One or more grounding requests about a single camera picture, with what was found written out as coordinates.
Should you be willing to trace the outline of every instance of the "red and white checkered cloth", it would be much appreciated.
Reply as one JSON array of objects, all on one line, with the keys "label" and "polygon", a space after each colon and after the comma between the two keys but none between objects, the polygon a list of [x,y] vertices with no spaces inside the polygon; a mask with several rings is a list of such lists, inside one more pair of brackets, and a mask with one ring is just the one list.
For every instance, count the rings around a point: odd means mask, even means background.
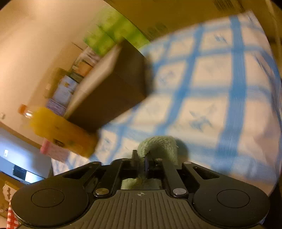
[{"label": "red and white checkered cloth", "polygon": [[14,215],[10,202],[8,209],[7,229],[16,229],[18,226],[19,226],[19,222]]}]

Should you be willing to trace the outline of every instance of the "green object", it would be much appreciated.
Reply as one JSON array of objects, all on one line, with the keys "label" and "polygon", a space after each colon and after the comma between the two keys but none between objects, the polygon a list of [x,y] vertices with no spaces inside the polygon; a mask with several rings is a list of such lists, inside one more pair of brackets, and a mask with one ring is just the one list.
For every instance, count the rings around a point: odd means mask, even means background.
[{"label": "green object", "polygon": [[[149,151],[154,158],[168,159],[175,165],[178,164],[177,144],[173,137],[155,136],[141,142],[137,148],[137,154],[141,162],[144,161],[144,157]],[[147,179],[142,173],[137,179],[123,180],[121,185],[121,189],[131,190],[157,190],[160,187],[161,181],[159,179]]]},{"label": "green object", "polygon": [[105,20],[98,23],[84,42],[99,56],[104,56],[116,44],[127,39],[136,49],[149,43],[149,40],[122,14],[111,8]]}]

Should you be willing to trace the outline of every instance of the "metal screw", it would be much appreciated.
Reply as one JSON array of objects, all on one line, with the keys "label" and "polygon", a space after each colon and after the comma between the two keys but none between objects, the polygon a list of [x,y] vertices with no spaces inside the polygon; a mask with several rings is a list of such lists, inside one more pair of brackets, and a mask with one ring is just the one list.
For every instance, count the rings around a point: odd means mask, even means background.
[{"label": "metal screw", "polygon": [[109,193],[109,190],[107,188],[98,188],[95,191],[98,195],[106,195]]},{"label": "metal screw", "polygon": [[172,192],[175,195],[184,195],[186,193],[186,190],[184,188],[175,188],[174,190],[172,190]]}]

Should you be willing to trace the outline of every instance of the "blue printed pattern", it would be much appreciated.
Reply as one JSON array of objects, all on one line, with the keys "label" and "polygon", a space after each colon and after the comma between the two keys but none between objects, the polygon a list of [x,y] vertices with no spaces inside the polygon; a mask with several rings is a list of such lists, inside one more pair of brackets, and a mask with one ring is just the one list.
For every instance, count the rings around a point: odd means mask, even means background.
[{"label": "blue printed pattern", "polygon": [[[147,137],[179,139],[179,158],[255,181],[270,192],[281,169],[280,76],[252,12],[177,31],[144,47],[153,89],[105,125],[91,161],[130,157]],[[87,163],[70,154],[55,174]]]}]

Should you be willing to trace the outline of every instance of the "yellow bottle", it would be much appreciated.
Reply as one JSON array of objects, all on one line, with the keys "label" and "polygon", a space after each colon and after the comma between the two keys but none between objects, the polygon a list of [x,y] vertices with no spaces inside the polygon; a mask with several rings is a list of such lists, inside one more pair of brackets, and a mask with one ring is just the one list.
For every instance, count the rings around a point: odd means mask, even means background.
[{"label": "yellow bottle", "polygon": [[30,111],[22,104],[19,113],[30,119],[29,125],[36,135],[84,157],[93,154],[97,135],[90,135],[45,107]]}]

